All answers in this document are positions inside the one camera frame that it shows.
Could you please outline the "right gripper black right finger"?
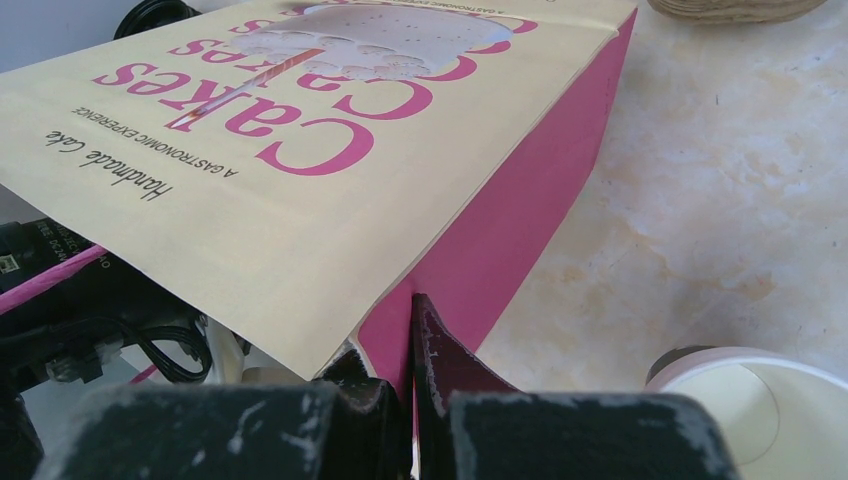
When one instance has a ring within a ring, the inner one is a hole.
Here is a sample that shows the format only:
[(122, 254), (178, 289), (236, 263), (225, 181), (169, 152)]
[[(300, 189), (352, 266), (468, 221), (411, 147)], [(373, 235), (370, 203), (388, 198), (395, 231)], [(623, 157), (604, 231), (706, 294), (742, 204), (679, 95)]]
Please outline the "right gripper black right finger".
[(676, 394), (527, 393), (470, 352), (424, 294), (410, 346), (424, 479), (735, 479), (716, 421)]

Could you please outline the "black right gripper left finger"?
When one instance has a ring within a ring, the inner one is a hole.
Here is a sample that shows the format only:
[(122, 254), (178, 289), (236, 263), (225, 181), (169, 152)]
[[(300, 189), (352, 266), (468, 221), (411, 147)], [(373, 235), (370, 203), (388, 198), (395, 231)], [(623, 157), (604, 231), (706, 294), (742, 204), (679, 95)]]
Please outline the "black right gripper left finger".
[(349, 349), (300, 385), (91, 394), (39, 479), (404, 479), (408, 415)]

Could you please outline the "stack of paper cups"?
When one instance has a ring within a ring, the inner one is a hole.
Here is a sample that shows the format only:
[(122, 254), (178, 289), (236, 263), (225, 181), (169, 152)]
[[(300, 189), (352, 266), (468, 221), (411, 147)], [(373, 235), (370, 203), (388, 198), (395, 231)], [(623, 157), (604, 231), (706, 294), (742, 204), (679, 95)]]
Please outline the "stack of paper cups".
[(660, 357), (646, 388), (699, 402), (744, 479), (847, 476), (847, 383), (827, 371), (754, 348), (693, 346)]

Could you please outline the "brown cardboard cup carrier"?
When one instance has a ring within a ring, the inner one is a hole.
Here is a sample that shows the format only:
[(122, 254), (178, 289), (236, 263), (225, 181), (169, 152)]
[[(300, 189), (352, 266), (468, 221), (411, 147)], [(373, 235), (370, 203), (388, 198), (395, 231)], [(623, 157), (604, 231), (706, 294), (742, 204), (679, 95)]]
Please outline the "brown cardboard cup carrier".
[(668, 18), (702, 25), (775, 24), (800, 18), (826, 0), (648, 0)]

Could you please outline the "kraft pink paper bag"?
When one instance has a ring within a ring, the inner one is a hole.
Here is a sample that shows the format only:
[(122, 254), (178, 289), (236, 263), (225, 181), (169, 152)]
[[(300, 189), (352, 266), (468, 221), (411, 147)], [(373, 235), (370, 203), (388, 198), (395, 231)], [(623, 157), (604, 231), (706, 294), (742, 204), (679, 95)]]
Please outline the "kraft pink paper bag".
[(5, 72), (1, 182), (303, 378), (478, 348), (602, 143), (632, 1), (256, 1)]

